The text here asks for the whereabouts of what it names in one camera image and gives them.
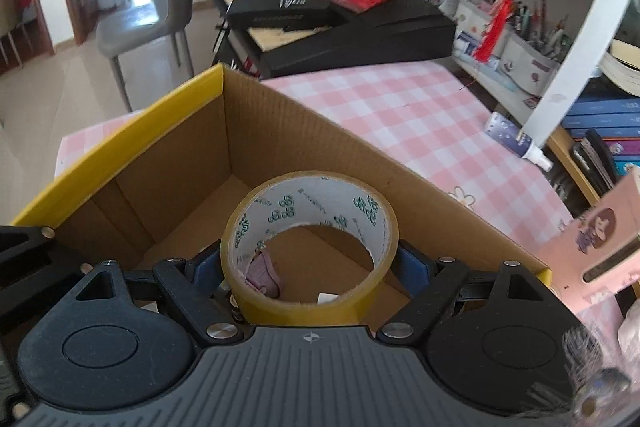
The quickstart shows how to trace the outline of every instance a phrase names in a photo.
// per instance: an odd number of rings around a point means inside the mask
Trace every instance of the chair leg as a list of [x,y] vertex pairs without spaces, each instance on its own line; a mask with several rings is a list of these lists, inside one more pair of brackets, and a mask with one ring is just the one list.
[[120,91],[120,95],[122,96],[122,101],[124,102],[127,111],[133,112],[131,108],[131,102],[129,102],[129,96],[127,95],[127,89],[124,85],[124,76],[122,76],[122,68],[120,67],[120,61],[118,57],[113,57],[109,59],[111,63],[111,70],[113,71],[113,76],[116,77],[116,84],[118,84],[118,90]]
[[23,67],[22,59],[20,58],[20,55],[18,55],[18,48],[15,47],[14,37],[11,35],[11,32],[9,32],[9,42],[11,42],[11,47],[14,49],[15,58],[18,59],[18,64],[20,64],[20,67]]
[[180,68],[181,67],[180,51],[178,51],[178,42],[175,40],[175,33],[172,33],[170,37],[171,37],[171,47],[174,49],[175,63],[178,64],[178,67]]
[[193,62],[191,62],[191,53],[189,51],[189,43],[187,42],[187,33],[184,28],[180,30],[180,42],[182,43],[182,50],[187,62],[187,70],[189,71],[189,78],[193,78],[196,74],[193,72]]
[[33,53],[33,44],[31,44],[31,39],[27,33],[27,28],[24,27],[24,23],[20,24],[20,28],[22,28],[22,32],[24,34],[24,38],[27,39],[27,44],[31,48],[31,53]]
[[4,57],[4,63],[9,64],[9,58],[6,56],[6,51],[4,50],[4,45],[2,44],[2,38],[0,38],[0,50],[2,50],[2,57]]

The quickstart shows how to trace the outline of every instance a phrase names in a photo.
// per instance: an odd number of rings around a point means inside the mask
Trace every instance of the wooden shelf edge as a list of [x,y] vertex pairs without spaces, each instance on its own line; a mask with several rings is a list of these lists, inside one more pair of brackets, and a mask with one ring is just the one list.
[[546,144],[558,160],[560,160],[560,163],[569,173],[575,184],[578,185],[578,188],[580,188],[580,191],[584,194],[589,204],[594,205],[600,201],[600,197],[595,189],[571,158],[570,150],[574,145],[574,140],[569,136],[569,133],[562,127],[558,127],[546,141]]

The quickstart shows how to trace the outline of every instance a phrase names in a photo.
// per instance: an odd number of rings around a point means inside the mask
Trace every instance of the roll of tape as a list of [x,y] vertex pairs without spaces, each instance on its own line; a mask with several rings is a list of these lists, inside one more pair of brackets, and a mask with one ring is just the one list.
[[[278,301],[249,287],[244,275],[255,249],[281,232],[305,225],[350,233],[369,251],[373,270],[356,287],[325,304]],[[222,236],[222,269],[242,314],[253,324],[350,325],[367,314],[397,248],[398,220],[378,191],[341,174],[295,172],[252,190],[236,208]]]

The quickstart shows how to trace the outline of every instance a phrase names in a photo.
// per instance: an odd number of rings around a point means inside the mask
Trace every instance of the gray chair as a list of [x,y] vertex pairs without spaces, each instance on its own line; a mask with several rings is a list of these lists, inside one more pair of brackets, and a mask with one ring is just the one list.
[[111,61],[118,89],[131,111],[131,103],[122,76],[118,56],[144,44],[169,35],[175,60],[180,67],[180,54],[175,34],[180,34],[189,74],[194,76],[185,26],[191,21],[192,0],[152,0],[149,4],[116,12],[98,23],[95,32],[98,49]]

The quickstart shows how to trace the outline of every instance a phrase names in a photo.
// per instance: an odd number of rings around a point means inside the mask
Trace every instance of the red tassel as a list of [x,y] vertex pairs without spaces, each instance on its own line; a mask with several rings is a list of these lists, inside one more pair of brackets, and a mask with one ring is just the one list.
[[497,0],[491,8],[491,14],[494,18],[484,32],[480,46],[473,54],[473,57],[479,62],[486,63],[491,57],[512,9],[513,0]]

